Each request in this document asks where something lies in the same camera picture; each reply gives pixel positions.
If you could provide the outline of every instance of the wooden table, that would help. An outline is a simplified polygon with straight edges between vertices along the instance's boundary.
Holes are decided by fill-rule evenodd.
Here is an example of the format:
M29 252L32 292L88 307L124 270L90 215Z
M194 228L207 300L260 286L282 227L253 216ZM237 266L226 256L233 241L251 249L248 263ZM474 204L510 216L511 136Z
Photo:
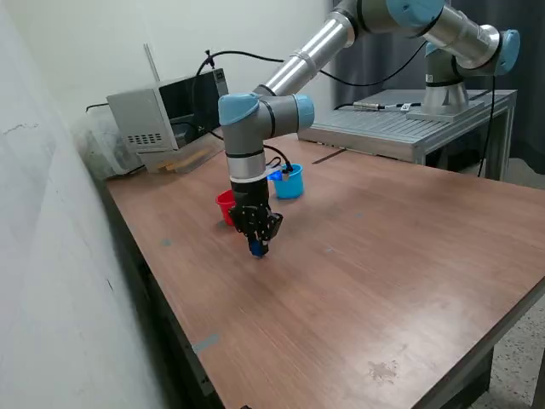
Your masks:
M224 405L440 407L545 292L545 192L272 144L306 192L271 199L284 224L262 260L221 222L224 155L109 183Z

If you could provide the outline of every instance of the speckled floor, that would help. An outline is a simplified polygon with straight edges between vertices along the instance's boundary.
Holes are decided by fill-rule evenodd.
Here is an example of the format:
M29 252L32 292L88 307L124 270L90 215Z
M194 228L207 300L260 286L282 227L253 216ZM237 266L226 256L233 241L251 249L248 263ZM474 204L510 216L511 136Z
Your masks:
M476 173L475 168L468 173ZM545 189L545 176L511 159L506 181ZM529 409L545 347L545 297L496 345L490 391L473 409Z

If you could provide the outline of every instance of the robotic arm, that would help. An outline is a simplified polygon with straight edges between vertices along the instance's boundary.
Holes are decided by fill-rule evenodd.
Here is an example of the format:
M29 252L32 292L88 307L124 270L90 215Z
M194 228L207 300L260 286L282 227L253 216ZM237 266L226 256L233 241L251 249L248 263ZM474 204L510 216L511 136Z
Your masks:
M437 113L467 104L465 87L456 87L463 84L463 78L509 72L520 46L518 32L479 26L444 0L342 1L319 32L268 81L251 94L220 99L220 123L236 201L231 216L237 230L247 237L254 256L268 252L268 243L283 220L268 203L263 141L310 128L313 103L306 96L294 94L358 37L384 32L424 37L430 42L429 92L422 109Z

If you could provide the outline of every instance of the blue cup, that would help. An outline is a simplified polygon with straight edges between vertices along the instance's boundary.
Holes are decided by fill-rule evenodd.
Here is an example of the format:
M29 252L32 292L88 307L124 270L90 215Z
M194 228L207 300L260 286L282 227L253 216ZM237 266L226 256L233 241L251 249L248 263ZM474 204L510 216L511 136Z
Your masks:
M274 190L279 199L297 199L305 191L303 185L303 167L300 164L292 164L293 172L284 175L287 180L274 180Z

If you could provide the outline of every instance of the metal workbench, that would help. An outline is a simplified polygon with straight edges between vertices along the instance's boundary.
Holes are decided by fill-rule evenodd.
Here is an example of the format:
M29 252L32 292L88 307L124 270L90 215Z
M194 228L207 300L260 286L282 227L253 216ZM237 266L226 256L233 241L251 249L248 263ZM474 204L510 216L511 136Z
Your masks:
M488 122L492 95L482 95L483 92L468 91L470 98L483 103L452 123L408 119L405 112L372 112L344 107L318 117L314 126L301 132L299 138L415 164L426 164L429 153ZM383 105L422 102L424 95L423 89L390 89L363 101ZM502 180L505 176L516 101L516 90L496 91L494 121L486 162L486 177L489 179Z

